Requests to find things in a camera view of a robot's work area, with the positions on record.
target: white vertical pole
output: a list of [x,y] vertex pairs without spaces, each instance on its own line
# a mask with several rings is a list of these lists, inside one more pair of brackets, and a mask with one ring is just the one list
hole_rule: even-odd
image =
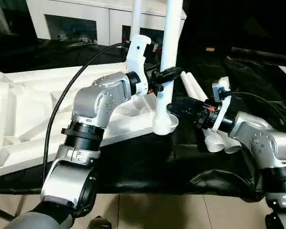
[[140,34],[140,16],[142,11],[142,0],[133,0],[133,20],[130,28],[130,40]]
[[[168,0],[160,71],[176,66],[180,20],[183,0]],[[164,90],[158,92],[156,115],[153,120],[153,132],[157,135],[170,133],[171,119],[166,105],[172,101],[174,82],[164,83]]]

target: white cabinet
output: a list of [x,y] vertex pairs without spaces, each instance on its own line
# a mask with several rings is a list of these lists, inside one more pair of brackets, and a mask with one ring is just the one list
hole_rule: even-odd
[[[54,21],[73,18],[77,19],[75,24],[78,20],[85,20],[82,22],[87,24],[86,31],[95,27],[98,44],[110,45],[122,41],[123,26],[124,28],[130,26],[132,21],[133,0],[26,1],[38,38],[57,39],[57,34],[53,33],[53,30],[59,30],[60,26],[54,25]],[[166,0],[143,0],[141,28],[164,30],[166,2]],[[185,19],[186,15],[183,12],[181,29]]]
[[[119,43],[123,38],[123,26],[131,26],[132,13],[121,10],[110,10],[110,45]],[[164,31],[165,17],[150,14],[142,14],[140,20],[141,28]],[[180,32],[182,30],[184,20],[180,23]]]
[[98,44],[109,45],[109,9],[55,0],[27,0],[38,38],[53,39],[46,15],[96,22]]

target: white pvc pipe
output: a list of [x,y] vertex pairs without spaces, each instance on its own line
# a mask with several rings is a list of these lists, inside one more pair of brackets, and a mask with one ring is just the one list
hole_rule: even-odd
[[189,77],[187,76],[187,74],[185,72],[182,72],[180,74],[180,78],[184,84],[184,87],[185,87],[185,90],[187,92],[187,95],[190,97],[190,98],[193,98],[193,99],[199,99],[198,95],[196,94],[194,88],[191,86],[191,82],[189,80]]
[[218,130],[217,133],[222,137],[225,145],[225,152],[227,154],[236,153],[237,151],[242,149],[242,145],[239,141],[232,139],[228,136],[227,133]]
[[135,35],[140,34],[140,17],[142,11],[142,0],[133,0],[133,20],[130,27],[130,40],[133,39]]
[[202,129],[202,132],[204,134],[205,145],[210,152],[219,152],[225,148],[224,140],[218,133],[214,133],[210,129]]
[[196,79],[193,77],[191,73],[187,73],[187,78],[189,82],[191,83],[192,88],[195,90],[195,92],[198,95],[199,100],[205,101],[208,99],[202,88],[200,87],[199,83],[196,81]]
[[[167,1],[160,71],[176,66],[182,4],[182,0]],[[172,101],[174,82],[164,83],[163,87],[164,90],[158,92],[153,120],[153,132],[157,135],[166,135],[171,131],[171,119],[166,106]]]

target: tile floor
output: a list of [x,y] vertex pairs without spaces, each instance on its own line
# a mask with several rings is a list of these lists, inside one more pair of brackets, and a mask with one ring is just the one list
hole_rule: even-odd
[[[14,214],[20,196],[0,195],[0,208]],[[39,196],[27,196],[22,211],[33,209]],[[245,203],[238,198],[210,195],[99,194],[92,212],[75,221],[86,229],[90,220],[105,216],[113,229],[265,229],[270,213],[264,200]],[[0,229],[7,224],[0,219]]]

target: white bracket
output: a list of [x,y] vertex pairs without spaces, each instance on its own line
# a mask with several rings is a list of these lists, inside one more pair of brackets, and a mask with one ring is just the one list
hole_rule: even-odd
[[[220,78],[219,82],[217,83],[218,84],[218,88],[223,88],[225,91],[230,91],[230,83],[229,83],[229,77],[222,77]],[[222,101],[222,105],[221,107],[219,107],[218,109],[220,109],[219,113],[218,113],[218,116],[214,122],[214,125],[212,127],[212,131],[213,132],[217,132],[224,116],[225,116],[225,113],[227,112],[228,108],[229,108],[229,105],[231,103],[231,96],[227,96],[223,101]]]
[[148,92],[148,82],[144,73],[145,57],[144,52],[147,44],[152,41],[149,37],[143,35],[135,35],[130,44],[127,57],[126,66],[128,71],[137,73],[141,82],[136,84],[136,94],[143,97]]

